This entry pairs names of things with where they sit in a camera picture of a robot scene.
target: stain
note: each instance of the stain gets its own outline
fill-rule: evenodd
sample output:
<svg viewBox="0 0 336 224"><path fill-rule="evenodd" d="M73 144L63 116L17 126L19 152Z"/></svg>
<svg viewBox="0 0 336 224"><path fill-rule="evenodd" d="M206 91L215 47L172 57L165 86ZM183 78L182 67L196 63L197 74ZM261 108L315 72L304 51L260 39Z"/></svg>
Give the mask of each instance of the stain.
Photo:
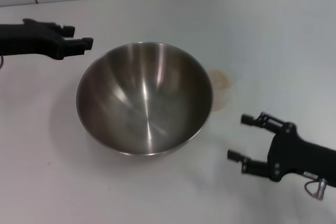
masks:
<svg viewBox="0 0 336 224"><path fill-rule="evenodd" d="M228 102L232 82L230 77L220 70L212 69L208 71L208 74L214 90L214 105L212 110L219 111L224 108Z"/></svg>

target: bowl rim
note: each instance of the bowl rim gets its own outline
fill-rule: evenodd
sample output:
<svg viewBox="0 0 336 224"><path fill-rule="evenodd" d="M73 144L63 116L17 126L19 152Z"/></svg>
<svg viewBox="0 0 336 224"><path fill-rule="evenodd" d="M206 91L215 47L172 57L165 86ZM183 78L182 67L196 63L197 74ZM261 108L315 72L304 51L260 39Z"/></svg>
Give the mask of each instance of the bowl rim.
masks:
<svg viewBox="0 0 336 224"><path fill-rule="evenodd" d="M195 61L197 63L197 65L203 70L203 73L205 74L205 77L207 79L207 81L209 82L209 85L210 85L210 95L211 95L211 104L210 104L210 109L209 109L209 112L208 112L208 115L206 117L206 119L204 120L203 124L201 125L201 127L199 127L199 129L195 132L194 135L192 135L190 138L186 139L184 142L178 144L177 146L173 147L173 148L170 148L168 150L165 150L165 151L161 151L161 152L156 152L156 153L147 153L147 154L142 154L142 153L129 153L129 152L123 152L123 151L120 151L116 148L113 148L109 145L107 145L106 143L100 141L97 137L93 136L92 133L88 130L87 126L84 124L83 120L82 120L82 117L81 115L79 114L79 108L78 108L78 97L79 97L79 88L81 87L82 85L82 82L83 82L83 79L84 77L87 76L89 70L96 64L97 61L99 61L100 59L102 59L103 57L105 57L107 54L109 54L110 52L114 51L114 50L117 50L121 47L126 47L126 46L129 46L129 45L135 45L135 44L156 44L156 45L165 45L165 46L169 46L169 47L173 47L175 49L178 49L180 50L181 52L183 52L186 56L188 56L190 59L192 59L193 61ZM146 41L146 42L131 42L131 43L127 43L127 44L124 44L124 45L121 45L121 46L118 46L118 47L115 47L107 52L105 52L103 55L101 55L100 57L98 57L96 60L94 60L91 65L87 68L87 70L85 70L83 76L81 77L79 83L78 83L78 87L77 87L77 92L76 92L76 109L77 109L77 114L78 114L78 117L79 117L79 120L81 122L81 124L83 125L84 129L87 131L87 133L94 139L96 140L97 142L99 142L100 144L102 144L103 146L106 146L107 148L115 151L115 152L118 152L118 153L121 153L121 154L124 154L124 155L127 155L127 156L154 156L154 155L162 155L162 154L166 154L168 152L172 152L172 151L175 151L177 150L178 148L182 147L183 145L185 145L186 143L188 143L190 140L192 140L204 127L204 125L207 123L207 121L209 120L209 117L211 115L211 112L212 112L212 109L213 109L213 105L214 105L214 90L213 90L213 86L212 86L212 82L211 82L211 79L210 79L210 76L208 74L208 72L205 70L205 68L203 67L203 65L195 58L193 57L191 54L189 54L188 52L184 51L183 49L179 48L179 47L175 47L175 46L172 46L170 44L167 44L167 43L162 43L162 42L154 42L154 41Z"/></svg>

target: white tabletop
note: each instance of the white tabletop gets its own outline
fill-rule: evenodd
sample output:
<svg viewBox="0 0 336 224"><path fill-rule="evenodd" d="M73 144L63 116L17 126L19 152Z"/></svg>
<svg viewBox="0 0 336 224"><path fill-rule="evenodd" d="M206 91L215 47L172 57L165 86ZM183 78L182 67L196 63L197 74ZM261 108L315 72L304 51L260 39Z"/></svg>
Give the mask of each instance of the white tabletop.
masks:
<svg viewBox="0 0 336 224"><path fill-rule="evenodd" d="M336 149L335 0L85 0L0 8L76 27L93 37L84 56L8 56L0 70L1 223L334 223L336 189L324 202L307 180L243 176L228 148L266 160L272 135L239 124L269 112ZM76 89L88 66L129 42L180 47L227 73L230 101L178 151L122 156L88 136Z"/></svg>

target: stainless steel bowl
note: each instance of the stainless steel bowl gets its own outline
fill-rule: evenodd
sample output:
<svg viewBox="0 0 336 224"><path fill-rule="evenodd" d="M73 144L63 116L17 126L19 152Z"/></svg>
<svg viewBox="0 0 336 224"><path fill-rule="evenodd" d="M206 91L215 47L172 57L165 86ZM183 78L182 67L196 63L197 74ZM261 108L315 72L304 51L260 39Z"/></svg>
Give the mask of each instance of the stainless steel bowl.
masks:
<svg viewBox="0 0 336 224"><path fill-rule="evenodd" d="M210 79L176 47L139 42L115 48L82 77L77 110L86 130L120 153L154 155L191 140L213 102Z"/></svg>

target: cable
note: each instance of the cable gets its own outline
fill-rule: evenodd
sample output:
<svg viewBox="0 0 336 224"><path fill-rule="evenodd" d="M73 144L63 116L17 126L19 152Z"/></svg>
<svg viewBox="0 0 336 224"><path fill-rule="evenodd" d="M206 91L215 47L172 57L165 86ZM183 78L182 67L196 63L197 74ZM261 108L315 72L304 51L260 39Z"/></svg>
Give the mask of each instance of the cable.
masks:
<svg viewBox="0 0 336 224"><path fill-rule="evenodd" d="M2 68L3 65L4 65L4 57L0 56L0 69Z"/></svg>
<svg viewBox="0 0 336 224"><path fill-rule="evenodd" d="M308 185L310 185L310 184L313 184L313 183L317 183L318 182L318 180L317 179L315 179L315 180L311 180L311 181L308 181L307 183L305 183L305 190L306 190L306 192L311 196L311 197L313 197L313 198L316 198L316 194L312 194L311 192L310 192L310 190L308 189Z"/></svg>

